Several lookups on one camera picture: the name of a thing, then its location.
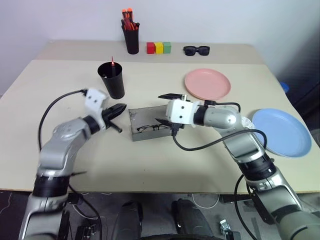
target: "pen holder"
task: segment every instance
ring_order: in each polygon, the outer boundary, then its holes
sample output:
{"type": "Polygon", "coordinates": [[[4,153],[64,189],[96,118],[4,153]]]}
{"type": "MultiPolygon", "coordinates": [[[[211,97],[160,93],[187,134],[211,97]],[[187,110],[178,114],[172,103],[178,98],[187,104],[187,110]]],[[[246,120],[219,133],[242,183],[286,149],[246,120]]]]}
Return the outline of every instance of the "pen holder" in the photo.
{"type": "Polygon", "coordinates": [[[124,81],[122,79],[122,67],[119,63],[105,62],[98,68],[101,77],[110,97],[121,99],[125,95],[124,81]]]}
{"type": "Polygon", "coordinates": [[[139,52],[139,28],[137,30],[125,30],[122,26],[126,50],[129,54],[137,54],[139,52]]]}

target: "eyeglasses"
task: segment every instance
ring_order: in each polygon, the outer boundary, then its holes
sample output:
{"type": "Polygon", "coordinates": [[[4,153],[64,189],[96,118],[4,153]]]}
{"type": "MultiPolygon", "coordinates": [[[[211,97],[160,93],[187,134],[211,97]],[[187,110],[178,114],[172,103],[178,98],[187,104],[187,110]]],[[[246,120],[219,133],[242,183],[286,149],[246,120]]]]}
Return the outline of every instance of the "eyeglasses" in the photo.
{"type": "Polygon", "coordinates": [[[169,126],[166,126],[166,125],[163,125],[163,124],[158,124],[158,125],[145,125],[145,126],[141,126],[141,127],[138,127],[136,130],[139,132],[139,133],[143,133],[145,130],[147,129],[150,129],[151,128],[153,129],[153,131],[155,130],[162,130],[162,129],[169,129],[170,127],[169,126]]]}
{"type": "Polygon", "coordinates": [[[195,46],[185,46],[183,47],[184,54],[187,56],[193,56],[198,52],[202,56],[207,56],[209,55],[210,52],[210,47],[209,46],[200,46],[200,47],[195,47],[195,46]]]}

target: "white wall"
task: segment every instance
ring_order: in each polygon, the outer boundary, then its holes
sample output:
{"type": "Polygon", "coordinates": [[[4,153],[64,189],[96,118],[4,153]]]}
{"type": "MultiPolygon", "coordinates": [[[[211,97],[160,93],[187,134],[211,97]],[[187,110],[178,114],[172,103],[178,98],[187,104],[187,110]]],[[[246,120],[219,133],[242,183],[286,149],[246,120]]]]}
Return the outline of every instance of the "white wall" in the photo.
{"type": "Polygon", "coordinates": [[[320,25],[319,0],[1,0],[0,95],[49,39],[121,40],[128,7],[142,41],[252,44],[275,75],[320,25]]]}

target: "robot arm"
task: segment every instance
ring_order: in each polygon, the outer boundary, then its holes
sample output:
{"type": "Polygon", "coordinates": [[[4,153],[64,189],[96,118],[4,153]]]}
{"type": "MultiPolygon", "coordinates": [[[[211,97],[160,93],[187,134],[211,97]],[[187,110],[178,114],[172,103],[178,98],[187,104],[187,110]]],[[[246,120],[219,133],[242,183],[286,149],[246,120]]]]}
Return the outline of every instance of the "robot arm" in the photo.
{"type": "MultiPolygon", "coordinates": [[[[240,113],[231,106],[212,107],[213,101],[187,101],[186,95],[166,94],[160,98],[171,99],[166,117],[172,122],[175,137],[184,124],[213,127],[222,137],[239,132],[242,125],[240,113]]],[[[223,141],[233,160],[238,164],[245,181],[253,189],[257,210],[269,215],[283,240],[317,239],[320,236],[320,218],[305,212],[297,194],[286,181],[273,160],[253,132],[237,134],[223,141]]]]}
{"type": "Polygon", "coordinates": [[[34,188],[28,198],[22,220],[19,240],[67,239],[69,213],[64,207],[79,149],[99,130],[113,127],[118,132],[122,131],[111,120],[119,116],[126,105],[118,103],[103,109],[106,100],[107,96],[103,92],[89,89],[85,100],[89,115],[57,126],[51,139],[43,146],[34,188]]]}

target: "blue plate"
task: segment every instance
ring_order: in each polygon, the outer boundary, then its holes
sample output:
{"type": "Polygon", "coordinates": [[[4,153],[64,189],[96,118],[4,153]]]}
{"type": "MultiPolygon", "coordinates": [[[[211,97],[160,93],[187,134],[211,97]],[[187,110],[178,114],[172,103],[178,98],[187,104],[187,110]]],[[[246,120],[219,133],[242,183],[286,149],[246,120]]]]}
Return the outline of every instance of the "blue plate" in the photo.
{"type": "MultiPolygon", "coordinates": [[[[255,128],[265,133],[266,148],[274,154],[298,158],[311,149],[311,137],[305,126],[294,116],[284,111],[265,108],[257,111],[252,118],[255,128]]],[[[263,143],[263,137],[256,136],[263,143]]]]}

